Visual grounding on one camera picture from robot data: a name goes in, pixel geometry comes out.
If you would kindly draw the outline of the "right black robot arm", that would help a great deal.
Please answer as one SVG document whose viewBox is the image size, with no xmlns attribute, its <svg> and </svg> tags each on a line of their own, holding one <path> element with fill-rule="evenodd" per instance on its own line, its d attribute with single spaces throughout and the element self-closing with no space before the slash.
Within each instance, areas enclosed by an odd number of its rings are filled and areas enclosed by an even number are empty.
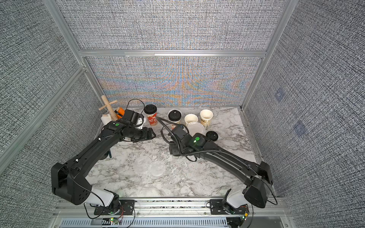
<svg viewBox="0 0 365 228">
<path fill-rule="evenodd" d="M 244 188 L 234 197 L 233 190 L 226 196 L 226 204 L 232 208 L 250 203 L 258 208 L 265 208 L 269 194 L 272 192 L 273 178 L 269 164 L 262 161 L 257 164 L 240 158 L 218 146 L 215 141 L 202 134 L 185 135 L 169 145 L 173 156 L 196 156 L 212 162 L 237 177 Z"/>
</svg>

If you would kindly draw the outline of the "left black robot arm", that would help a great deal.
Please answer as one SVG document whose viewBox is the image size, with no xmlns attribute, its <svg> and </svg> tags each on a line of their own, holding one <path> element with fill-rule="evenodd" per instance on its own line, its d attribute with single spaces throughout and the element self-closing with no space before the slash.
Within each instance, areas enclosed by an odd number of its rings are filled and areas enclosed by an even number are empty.
<svg viewBox="0 0 365 228">
<path fill-rule="evenodd" d="M 75 205 L 88 203 L 106 208 L 118 208 L 115 193 L 93 187 L 86 177 L 111 147 L 126 138 L 134 143 L 152 140 L 156 138 L 156 134 L 152 128 L 139 129 L 121 122 L 109 122 L 82 152 L 64 164 L 56 163 L 51 168 L 53 194 Z"/>
</svg>

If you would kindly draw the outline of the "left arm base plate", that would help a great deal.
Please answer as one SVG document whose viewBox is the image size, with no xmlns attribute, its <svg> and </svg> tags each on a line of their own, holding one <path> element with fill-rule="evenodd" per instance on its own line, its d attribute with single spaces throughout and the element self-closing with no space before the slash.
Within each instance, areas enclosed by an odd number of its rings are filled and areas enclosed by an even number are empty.
<svg viewBox="0 0 365 228">
<path fill-rule="evenodd" d="M 133 199 L 122 199 L 119 203 L 104 207 L 95 207 L 94 215 L 133 215 L 136 201 Z"/>
</svg>

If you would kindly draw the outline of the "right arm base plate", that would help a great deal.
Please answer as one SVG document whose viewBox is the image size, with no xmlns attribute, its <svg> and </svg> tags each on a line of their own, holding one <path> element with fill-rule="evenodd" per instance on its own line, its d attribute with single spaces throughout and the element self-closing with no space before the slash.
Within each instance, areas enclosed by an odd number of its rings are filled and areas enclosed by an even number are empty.
<svg viewBox="0 0 365 228">
<path fill-rule="evenodd" d="M 230 206 L 228 203 L 223 203 L 222 199 L 210 199 L 208 208 L 212 215 L 244 215 L 248 216 L 250 213 L 247 204 L 239 206 L 237 209 Z"/>
</svg>

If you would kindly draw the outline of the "red paper milk tea cup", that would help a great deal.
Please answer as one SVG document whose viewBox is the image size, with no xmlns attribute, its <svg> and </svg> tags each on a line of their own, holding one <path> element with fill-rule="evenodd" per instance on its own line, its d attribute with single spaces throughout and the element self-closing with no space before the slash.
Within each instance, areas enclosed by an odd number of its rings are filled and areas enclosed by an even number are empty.
<svg viewBox="0 0 365 228">
<path fill-rule="evenodd" d="M 157 112 L 153 114 L 147 114 L 147 119 L 149 121 L 150 126 L 156 126 L 158 124 L 158 120 L 156 118 Z"/>
</svg>

